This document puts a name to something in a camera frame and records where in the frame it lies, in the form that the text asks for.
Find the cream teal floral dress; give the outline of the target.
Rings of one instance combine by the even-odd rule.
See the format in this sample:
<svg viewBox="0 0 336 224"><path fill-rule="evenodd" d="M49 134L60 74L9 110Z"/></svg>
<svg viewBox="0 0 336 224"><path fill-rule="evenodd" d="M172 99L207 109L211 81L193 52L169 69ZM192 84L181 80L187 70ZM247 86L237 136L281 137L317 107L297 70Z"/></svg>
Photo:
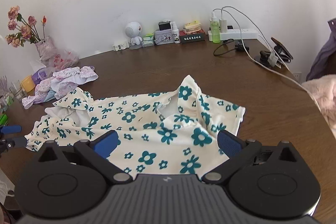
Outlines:
<svg viewBox="0 0 336 224"><path fill-rule="evenodd" d="M117 144L107 159L131 176L202 177L228 160L219 132L237 135L244 114L244 107L204 94L190 76L172 92L99 100L76 88L46 109L26 136L26 147L38 151L48 140L71 146L114 130Z"/></svg>

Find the purple puffer jacket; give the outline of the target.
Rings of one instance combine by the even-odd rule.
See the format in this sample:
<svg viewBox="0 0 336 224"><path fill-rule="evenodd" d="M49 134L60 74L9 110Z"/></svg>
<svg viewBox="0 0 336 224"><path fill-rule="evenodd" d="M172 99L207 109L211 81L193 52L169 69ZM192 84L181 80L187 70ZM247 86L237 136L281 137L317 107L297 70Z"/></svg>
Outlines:
<svg viewBox="0 0 336 224"><path fill-rule="evenodd" d="M329 20L328 25L331 31L329 39L317 54L310 72L306 76L306 81L322 77L329 57L335 53L335 19Z"/></svg>

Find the white spray bottle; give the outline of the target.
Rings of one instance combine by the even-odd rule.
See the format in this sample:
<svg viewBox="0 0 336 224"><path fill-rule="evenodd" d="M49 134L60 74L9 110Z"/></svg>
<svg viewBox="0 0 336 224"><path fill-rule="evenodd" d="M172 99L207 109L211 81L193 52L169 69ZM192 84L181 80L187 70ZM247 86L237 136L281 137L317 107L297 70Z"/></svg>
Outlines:
<svg viewBox="0 0 336 224"><path fill-rule="evenodd" d="M179 29L176 22L171 22L171 33L175 43L180 43Z"/></svg>

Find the purple flower vase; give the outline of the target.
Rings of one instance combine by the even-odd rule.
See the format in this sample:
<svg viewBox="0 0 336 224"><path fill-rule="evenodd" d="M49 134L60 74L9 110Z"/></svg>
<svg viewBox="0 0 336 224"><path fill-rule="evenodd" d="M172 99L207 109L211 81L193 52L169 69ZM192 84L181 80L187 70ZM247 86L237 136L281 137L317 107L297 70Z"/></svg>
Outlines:
<svg viewBox="0 0 336 224"><path fill-rule="evenodd" d="M39 57L40 57L41 61L46 61L56 51L54 41L53 41L52 37L50 37L50 36L45 37L40 42L37 42L35 44L35 46L37 48L37 52L39 54Z"/></svg>

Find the small black box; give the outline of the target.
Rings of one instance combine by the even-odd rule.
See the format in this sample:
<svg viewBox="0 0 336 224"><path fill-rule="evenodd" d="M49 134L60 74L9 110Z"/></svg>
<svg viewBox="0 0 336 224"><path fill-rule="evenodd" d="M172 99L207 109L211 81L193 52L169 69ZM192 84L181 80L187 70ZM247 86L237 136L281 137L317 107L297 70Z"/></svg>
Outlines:
<svg viewBox="0 0 336 224"><path fill-rule="evenodd" d="M171 21L161 20L160 22L158 22L158 28L160 31L171 29Z"/></svg>

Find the clear drinking glass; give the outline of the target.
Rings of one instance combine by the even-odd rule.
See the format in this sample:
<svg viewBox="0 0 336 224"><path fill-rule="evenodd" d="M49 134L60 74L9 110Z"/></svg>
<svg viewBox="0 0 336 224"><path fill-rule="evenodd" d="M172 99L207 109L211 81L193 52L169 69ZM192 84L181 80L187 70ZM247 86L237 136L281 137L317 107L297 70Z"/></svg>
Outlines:
<svg viewBox="0 0 336 224"><path fill-rule="evenodd" d="M12 81L9 89L15 98L19 101L21 101L26 96L25 90L22 88L20 81Z"/></svg>

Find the pink fluffy fabric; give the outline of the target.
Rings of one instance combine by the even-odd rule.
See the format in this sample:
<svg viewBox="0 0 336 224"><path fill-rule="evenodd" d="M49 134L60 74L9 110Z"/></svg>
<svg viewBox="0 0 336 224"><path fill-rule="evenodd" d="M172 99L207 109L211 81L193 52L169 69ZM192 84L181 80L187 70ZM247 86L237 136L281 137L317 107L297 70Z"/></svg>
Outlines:
<svg viewBox="0 0 336 224"><path fill-rule="evenodd" d="M316 100L320 112L325 118L331 132L335 136L336 129L336 77L325 75L319 79L306 81L302 84Z"/></svg>

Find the grey printed tin box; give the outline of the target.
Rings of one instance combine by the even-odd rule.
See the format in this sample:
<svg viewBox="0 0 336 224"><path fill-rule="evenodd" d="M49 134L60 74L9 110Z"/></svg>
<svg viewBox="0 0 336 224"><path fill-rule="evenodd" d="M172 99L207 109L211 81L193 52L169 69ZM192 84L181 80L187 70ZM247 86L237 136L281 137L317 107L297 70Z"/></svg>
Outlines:
<svg viewBox="0 0 336 224"><path fill-rule="evenodd" d="M156 30L154 32L154 43L155 45L163 45L173 43L174 39L171 33L171 29L167 30Z"/></svg>

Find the pink dried flower bouquet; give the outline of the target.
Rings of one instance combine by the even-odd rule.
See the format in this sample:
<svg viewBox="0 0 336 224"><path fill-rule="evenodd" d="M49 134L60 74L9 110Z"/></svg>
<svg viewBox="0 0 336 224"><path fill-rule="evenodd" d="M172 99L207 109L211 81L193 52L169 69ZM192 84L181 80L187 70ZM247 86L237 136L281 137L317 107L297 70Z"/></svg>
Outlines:
<svg viewBox="0 0 336 224"><path fill-rule="evenodd" d="M37 30L38 21L32 15L25 19L20 13L20 7L11 7L7 13L9 22L7 28L11 31L5 37L8 45L14 48L24 47L25 42L30 44L44 43L46 41L45 25L47 18L44 16L41 20L43 35L40 36Z"/></svg>

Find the clear plastic bag red print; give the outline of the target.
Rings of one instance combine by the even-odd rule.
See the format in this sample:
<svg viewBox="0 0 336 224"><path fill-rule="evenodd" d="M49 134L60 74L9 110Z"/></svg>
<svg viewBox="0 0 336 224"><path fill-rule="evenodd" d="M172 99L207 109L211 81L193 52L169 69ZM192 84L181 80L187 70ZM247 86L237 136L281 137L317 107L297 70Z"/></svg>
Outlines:
<svg viewBox="0 0 336 224"><path fill-rule="evenodd" d="M45 50L40 57L40 62L42 64L46 67L53 68L56 71L73 67L78 61L79 57L76 53L57 48Z"/></svg>

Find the white power strip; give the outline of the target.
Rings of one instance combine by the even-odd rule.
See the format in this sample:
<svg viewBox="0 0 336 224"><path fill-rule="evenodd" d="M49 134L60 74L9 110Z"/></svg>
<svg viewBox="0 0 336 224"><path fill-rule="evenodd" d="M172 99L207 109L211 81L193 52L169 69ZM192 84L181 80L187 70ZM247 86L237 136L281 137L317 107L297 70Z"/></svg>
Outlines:
<svg viewBox="0 0 336 224"><path fill-rule="evenodd" d="M239 29L229 29L227 32L220 33L220 40L227 40L227 39L257 39L259 33L252 28L242 28Z"/></svg>

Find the yellow packet stack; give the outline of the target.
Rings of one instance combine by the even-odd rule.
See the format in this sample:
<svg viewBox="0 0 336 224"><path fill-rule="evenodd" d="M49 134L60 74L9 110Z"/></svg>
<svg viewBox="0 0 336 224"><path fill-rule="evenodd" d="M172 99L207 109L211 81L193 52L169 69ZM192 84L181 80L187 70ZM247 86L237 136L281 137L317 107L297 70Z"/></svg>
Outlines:
<svg viewBox="0 0 336 224"><path fill-rule="evenodd" d="M190 23L186 23L183 26L183 32L185 34L192 34L195 32L199 32L202 29L201 23L198 20L192 21Z"/></svg>

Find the white round robot figurine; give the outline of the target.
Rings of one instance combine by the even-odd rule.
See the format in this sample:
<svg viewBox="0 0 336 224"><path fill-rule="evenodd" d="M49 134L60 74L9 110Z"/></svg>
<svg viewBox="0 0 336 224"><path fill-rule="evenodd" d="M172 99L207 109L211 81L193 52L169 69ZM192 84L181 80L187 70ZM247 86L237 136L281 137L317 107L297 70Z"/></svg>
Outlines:
<svg viewBox="0 0 336 224"><path fill-rule="evenodd" d="M140 36L142 26L139 22L129 22L125 27L125 34L130 38L130 49L136 50L142 47L143 38Z"/></svg>

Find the green white small boxes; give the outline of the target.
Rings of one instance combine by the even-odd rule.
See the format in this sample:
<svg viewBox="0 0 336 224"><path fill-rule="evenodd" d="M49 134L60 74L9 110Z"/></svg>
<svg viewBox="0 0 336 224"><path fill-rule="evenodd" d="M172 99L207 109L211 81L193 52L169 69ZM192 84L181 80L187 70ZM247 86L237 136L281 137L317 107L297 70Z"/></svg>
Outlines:
<svg viewBox="0 0 336 224"><path fill-rule="evenodd" d="M143 38L142 46L143 47L149 47L154 45L154 34L148 33Z"/></svg>

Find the black phone on stand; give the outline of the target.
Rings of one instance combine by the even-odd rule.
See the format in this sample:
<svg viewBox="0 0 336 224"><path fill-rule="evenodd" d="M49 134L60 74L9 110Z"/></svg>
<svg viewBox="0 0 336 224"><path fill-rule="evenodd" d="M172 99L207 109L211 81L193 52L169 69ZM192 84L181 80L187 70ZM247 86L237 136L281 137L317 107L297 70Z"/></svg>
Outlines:
<svg viewBox="0 0 336 224"><path fill-rule="evenodd" d="M267 68L281 68L282 65L290 64L293 60L290 52L277 39L271 37L271 40L274 42L274 47L268 51L260 51L259 55L255 57L255 61Z"/></svg>

